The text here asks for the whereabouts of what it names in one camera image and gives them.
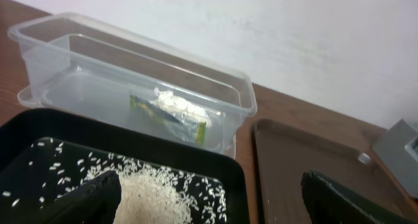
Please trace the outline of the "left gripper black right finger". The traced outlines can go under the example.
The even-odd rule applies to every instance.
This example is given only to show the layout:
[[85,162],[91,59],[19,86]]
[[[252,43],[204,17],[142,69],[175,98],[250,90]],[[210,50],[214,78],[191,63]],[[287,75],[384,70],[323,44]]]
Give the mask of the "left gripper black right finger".
[[312,223],[414,224],[318,171],[305,172],[300,184]]

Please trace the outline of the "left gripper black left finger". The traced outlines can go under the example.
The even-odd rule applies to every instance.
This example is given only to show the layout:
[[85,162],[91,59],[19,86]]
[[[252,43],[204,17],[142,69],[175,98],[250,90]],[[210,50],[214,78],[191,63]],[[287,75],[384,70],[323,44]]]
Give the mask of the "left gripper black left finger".
[[112,224],[121,202],[121,184],[107,171],[38,211],[33,223]]

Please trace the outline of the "pile of rice grains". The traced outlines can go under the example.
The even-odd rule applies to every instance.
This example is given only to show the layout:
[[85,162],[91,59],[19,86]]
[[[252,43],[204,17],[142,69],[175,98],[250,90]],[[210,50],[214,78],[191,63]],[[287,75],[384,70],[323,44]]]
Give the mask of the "pile of rice grains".
[[27,214],[102,173],[116,172],[115,223],[226,223],[227,199],[215,179],[53,138],[23,149],[1,173],[1,218]]

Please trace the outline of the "yellow snack wrapper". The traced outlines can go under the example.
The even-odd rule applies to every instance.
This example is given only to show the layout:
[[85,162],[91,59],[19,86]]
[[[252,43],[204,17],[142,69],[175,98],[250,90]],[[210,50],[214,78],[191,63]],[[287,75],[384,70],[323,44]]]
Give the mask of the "yellow snack wrapper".
[[170,113],[151,102],[130,94],[130,104],[141,109],[148,117],[161,124],[170,134],[183,141],[202,146],[206,136],[206,123],[191,116]]

